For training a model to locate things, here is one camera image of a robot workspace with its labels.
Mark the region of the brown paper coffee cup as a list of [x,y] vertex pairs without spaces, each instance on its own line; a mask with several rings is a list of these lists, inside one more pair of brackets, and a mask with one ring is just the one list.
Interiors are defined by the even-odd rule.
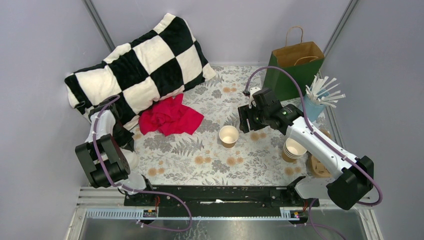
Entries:
[[226,125],[220,129],[218,136],[225,148],[232,148],[239,139],[239,131],[232,125]]

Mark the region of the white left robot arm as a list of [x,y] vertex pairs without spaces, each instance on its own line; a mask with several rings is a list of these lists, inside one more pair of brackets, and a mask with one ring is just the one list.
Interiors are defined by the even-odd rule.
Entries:
[[133,171],[137,159],[134,133],[121,123],[115,99],[109,97],[90,110],[89,135],[75,147],[75,153],[93,188],[117,186],[128,196],[136,194],[136,199],[148,206],[154,202],[155,192],[144,175]]

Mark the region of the brown pulp cup carrier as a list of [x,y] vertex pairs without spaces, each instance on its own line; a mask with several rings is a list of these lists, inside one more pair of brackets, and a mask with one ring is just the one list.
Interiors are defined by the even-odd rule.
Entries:
[[306,161],[306,167],[311,174],[316,178],[331,178],[331,173],[327,170],[322,162],[320,162],[315,156],[309,156]]

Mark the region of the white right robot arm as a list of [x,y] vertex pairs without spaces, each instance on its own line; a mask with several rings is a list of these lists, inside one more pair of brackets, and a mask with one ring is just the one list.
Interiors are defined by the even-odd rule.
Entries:
[[249,103],[238,108],[240,130],[248,133],[270,127],[299,143],[333,177],[326,193],[339,208],[351,209],[374,188],[374,162],[368,156],[358,158],[342,149],[313,126],[299,108],[293,104],[282,106],[269,88],[253,87],[243,94],[249,97]]

